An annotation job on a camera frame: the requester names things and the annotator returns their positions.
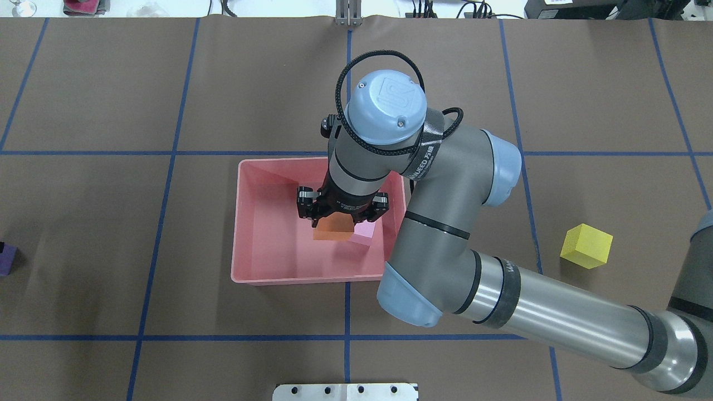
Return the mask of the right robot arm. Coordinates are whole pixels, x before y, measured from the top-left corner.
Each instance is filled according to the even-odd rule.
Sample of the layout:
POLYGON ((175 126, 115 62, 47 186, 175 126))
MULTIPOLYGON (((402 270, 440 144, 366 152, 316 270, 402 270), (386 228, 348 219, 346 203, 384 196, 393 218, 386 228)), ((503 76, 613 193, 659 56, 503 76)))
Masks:
POLYGON ((314 228, 331 216, 353 227, 379 220, 391 173, 415 182, 377 292, 382 309, 420 327, 444 314, 503 329, 626 371, 658 393, 711 396, 711 212, 700 220, 665 311, 649 311, 489 256, 468 245, 483 207, 509 197, 522 155, 488 130, 462 125, 462 110, 426 105, 423 82, 394 70, 358 81, 349 102, 336 82, 336 112, 323 121, 328 168, 317 190, 296 191, 314 228))

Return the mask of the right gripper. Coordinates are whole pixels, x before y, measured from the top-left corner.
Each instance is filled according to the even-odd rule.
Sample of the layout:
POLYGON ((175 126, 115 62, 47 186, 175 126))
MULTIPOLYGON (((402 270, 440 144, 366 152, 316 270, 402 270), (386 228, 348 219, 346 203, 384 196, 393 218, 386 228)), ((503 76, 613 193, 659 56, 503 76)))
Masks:
POLYGON ((386 192, 354 197, 330 185, 319 190, 308 186, 299 186, 296 189, 298 215, 301 219, 309 220, 313 228, 318 226, 319 221, 334 213, 350 216, 355 225, 363 222, 373 223, 389 209, 389 194, 386 192))

